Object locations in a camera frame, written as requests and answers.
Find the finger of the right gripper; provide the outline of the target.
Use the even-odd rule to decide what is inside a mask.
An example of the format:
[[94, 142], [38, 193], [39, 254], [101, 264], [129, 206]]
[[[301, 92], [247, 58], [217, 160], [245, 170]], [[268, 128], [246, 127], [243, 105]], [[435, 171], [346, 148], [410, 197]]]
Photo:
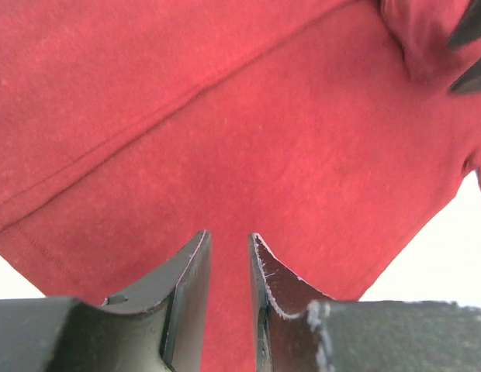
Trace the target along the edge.
[[462, 47], [481, 37], [481, 0], [471, 1], [450, 35], [450, 48]]
[[465, 71], [449, 90], [460, 95], [481, 92], [481, 58]]

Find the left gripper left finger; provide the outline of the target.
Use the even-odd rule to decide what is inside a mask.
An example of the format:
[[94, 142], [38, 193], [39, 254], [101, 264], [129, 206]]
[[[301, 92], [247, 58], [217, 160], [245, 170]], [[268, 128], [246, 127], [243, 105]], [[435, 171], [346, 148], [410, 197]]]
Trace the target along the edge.
[[197, 371], [212, 240], [198, 232], [171, 259], [94, 306], [77, 298], [0, 300], [0, 371]]

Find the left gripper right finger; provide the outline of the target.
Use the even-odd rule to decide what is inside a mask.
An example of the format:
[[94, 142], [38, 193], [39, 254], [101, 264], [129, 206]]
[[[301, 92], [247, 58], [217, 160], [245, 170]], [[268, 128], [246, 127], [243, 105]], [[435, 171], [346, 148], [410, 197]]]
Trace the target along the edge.
[[259, 371], [481, 371], [481, 308], [337, 301], [249, 238]]

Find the dark red t shirt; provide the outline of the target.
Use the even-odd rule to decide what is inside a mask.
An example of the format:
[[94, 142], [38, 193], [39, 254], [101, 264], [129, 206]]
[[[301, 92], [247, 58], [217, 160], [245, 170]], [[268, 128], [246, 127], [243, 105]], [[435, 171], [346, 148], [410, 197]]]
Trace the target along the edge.
[[249, 233], [360, 298], [481, 180], [465, 1], [0, 1], [0, 254], [100, 302], [213, 238], [204, 371], [255, 366]]

